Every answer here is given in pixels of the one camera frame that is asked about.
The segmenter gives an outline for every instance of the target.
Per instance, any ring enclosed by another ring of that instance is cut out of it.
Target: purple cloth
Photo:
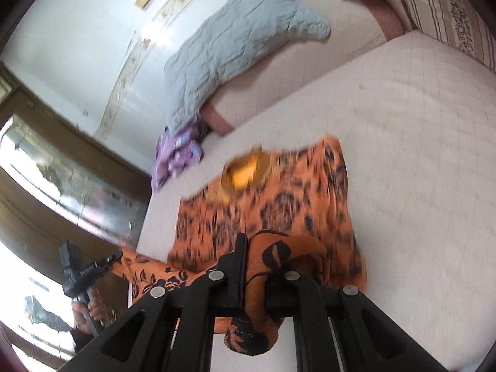
[[[199,115],[194,116],[177,134],[167,129],[155,146],[155,164],[152,171],[152,189],[159,191],[167,179],[180,175],[190,165],[197,165],[203,157],[200,142],[207,128]]]

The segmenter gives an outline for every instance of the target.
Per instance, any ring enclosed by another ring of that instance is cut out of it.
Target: person's hand
[[[92,334],[90,326],[88,326],[88,323],[84,319],[85,313],[89,313],[89,315],[97,321],[103,321],[105,326],[110,324],[110,317],[107,312],[107,307],[103,303],[102,296],[98,292],[98,289],[92,288],[91,296],[93,299],[91,299],[88,307],[81,302],[73,302],[75,327],[85,334]]]

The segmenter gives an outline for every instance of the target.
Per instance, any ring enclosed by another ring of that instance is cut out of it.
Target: black floral pattern
[[[310,182],[310,180],[307,180],[303,185],[303,203],[309,208],[312,206],[312,203],[310,201],[310,194],[309,194],[311,187],[312,187],[312,183]]]
[[[346,178],[346,168],[344,165],[339,165],[333,175],[334,190],[336,191],[336,199],[338,202],[343,202],[348,195],[348,180]]]
[[[136,277],[136,274],[131,281],[131,286],[132,286],[132,298],[136,299],[140,294],[140,287],[138,287],[138,278]]]
[[[155,277],[155,274],[152,273],[152,275],[150,275],[150,283],[145,285],[145,287],[143,288],[143,295],[145,295],[149,290],[151,290],[153,286],[156,284],[156,282],[157,282],[157,277]]]
[[[214,233],[212,234],[212,256],[215,260],[218,258],[218,253],[223,253],[219,249],[227,247],[227,252],[234,250],[234,242],[237,234],[240,233],[239,228],[230,222],[217,222]]]
[[[165,283],[166,290],[175,290],[176,288],[185,287],[185,286],[186,286],[186,282],[181,281],[177,277],[170,277],[167,279],[167,282]]]
[[[326,159],[331,163],[331,165],[334,165],[334,153],[332,151],[332,148],[326,145],[324,148],[324,152]]]
[[[179,278],[181,281],[186,281],[188,279],[188,272],[186,270],[180,270]]]
[[[188,225],[192,223],[192,219],[186,213],[178,215],[178,222],[175,225],[175,238],[178,241],[185,241],[188,238]]]
[[[291,248],[283,240],[272,243],[262,252],[262,261],[272,271],[277,274],[279,267],[286,263],[291,257]]]
[[[223,209],[224,216],[229,218],[232,223],[239,224],[241,221],[241,208],[239,205],[225,206]]]
[[[463,0],[449,0],[451,15],[455,21],[454,30],[458,38],[457,48],[475,58],[474,37]]]
[[[237,351],[232,344],[234,341],[247,355],[259,355],[269,350],[269,339],[265,334],[255,330],[253,322],[247,314],[233,318],[231,326],[234,328],[232,334],[236,337],[236,340],[231,338],[230,331],[226,333],[224,343],[229,349]]]
[[[361,273],[363,273],[362,262],[360,258],[360,251],[356,250],[353,257],[350,260],[350,269],[349,269],[350,277],[358,277]]]
[[[305,229],[308,231],[308,233],[310,233],[312,235],[313,234],[313,219],[308,214],[305,214],[304,224],[305,224]]]
[[[300,209],[301,202],[294,194],[281,192],[260,210],[262,226],[264,229],[287,231],[291,229]]]

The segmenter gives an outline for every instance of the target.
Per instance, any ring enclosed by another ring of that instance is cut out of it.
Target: white wall
[[[128,51],[166,0],[155,0],[146,12],[135,1],[37,0],[0,60],[41,100],[92,135]]]
[[[147,12],[136,0],[37,0],[17,27],[0,60],[41,100],[93,135],[118,74],[143,29],[167,0]],[[195,0],[141,65],[102,143],[150,172],[162,132],[163,66],[199,25],[227,0]]]

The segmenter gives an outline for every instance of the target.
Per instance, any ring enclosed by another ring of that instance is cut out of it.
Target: pillow
[[[302,0],[332,24],[323,42],[287,44],[221,86],[200,110],[225,135],[351,59],[405,33],[384,0]]]
[[[294,0],[229,0],[165,63],[166,125],[171,134],[222,84],[289,41],[323,39],[330,27]]]
[[[404,0],[425,34],[468,54],[495,72],[496,41],[468,0]]]

